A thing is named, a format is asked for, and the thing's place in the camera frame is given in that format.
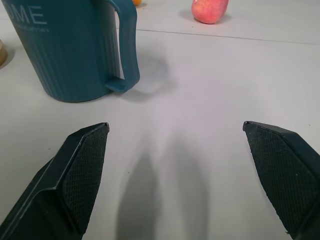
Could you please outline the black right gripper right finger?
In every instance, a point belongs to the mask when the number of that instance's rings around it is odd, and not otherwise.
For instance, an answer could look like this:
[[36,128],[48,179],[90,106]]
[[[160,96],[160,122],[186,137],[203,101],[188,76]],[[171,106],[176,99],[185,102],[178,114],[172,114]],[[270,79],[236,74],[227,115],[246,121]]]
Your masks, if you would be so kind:
[[297,133],[265,123],[242,127],[263,190],[292,240],[320,240],[320,154]]

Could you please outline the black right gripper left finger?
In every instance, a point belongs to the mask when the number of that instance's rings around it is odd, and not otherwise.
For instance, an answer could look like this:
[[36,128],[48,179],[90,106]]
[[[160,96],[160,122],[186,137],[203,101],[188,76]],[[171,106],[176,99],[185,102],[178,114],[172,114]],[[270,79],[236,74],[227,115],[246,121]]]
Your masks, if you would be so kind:
[[0,224],[0,240],[82,240],[99,191],[109,124],[69,135]]

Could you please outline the red apple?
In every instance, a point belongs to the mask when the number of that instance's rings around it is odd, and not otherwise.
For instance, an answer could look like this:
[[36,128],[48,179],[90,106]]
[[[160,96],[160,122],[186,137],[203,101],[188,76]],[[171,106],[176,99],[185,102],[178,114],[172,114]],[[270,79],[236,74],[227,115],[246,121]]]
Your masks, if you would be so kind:
[[204,24],[215,24],[225,14],[229,0],[193,0],[191,13]]

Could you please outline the teal ribbed mug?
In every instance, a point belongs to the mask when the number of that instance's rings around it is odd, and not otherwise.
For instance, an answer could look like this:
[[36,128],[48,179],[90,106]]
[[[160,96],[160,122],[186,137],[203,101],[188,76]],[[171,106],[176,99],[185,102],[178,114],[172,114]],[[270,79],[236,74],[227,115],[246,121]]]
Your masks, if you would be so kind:
[[68,103],[140,80],[132,0],[1,0],[45,92]]

